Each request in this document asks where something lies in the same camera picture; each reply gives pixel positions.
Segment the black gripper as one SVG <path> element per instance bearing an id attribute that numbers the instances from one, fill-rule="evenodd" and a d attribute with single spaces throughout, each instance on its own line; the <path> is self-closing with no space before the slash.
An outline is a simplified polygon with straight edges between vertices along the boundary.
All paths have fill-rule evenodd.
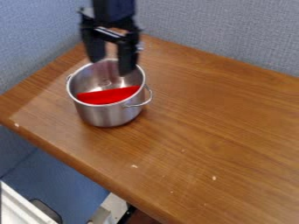
<path id="1" fill-rule="evenodd" d="M 136 0 L 91 0 L 79 9 L 80 36 L 92 63 L 104 59 L 106 42 L 116 43 L 119 74 L 136 69 L 140 29 L 135 21 Z"/>

